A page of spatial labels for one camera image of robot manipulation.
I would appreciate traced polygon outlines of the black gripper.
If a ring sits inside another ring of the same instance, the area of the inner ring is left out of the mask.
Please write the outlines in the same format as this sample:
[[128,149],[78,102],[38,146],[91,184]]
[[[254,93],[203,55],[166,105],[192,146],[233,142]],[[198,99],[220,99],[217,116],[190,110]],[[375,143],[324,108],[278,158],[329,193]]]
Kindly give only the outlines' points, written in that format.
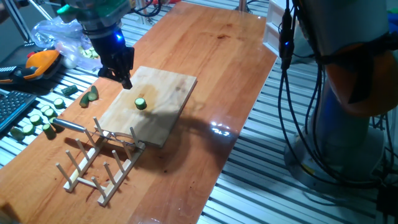
[[100,56],[102,67],[98,76],[108,80],[121,82],[126,90],[132,88],[130,71],[133,68],[134,48],[126,45],[126,40],[120,30],[116,30],[109,35],[97,39],[91,39],[92,46]]

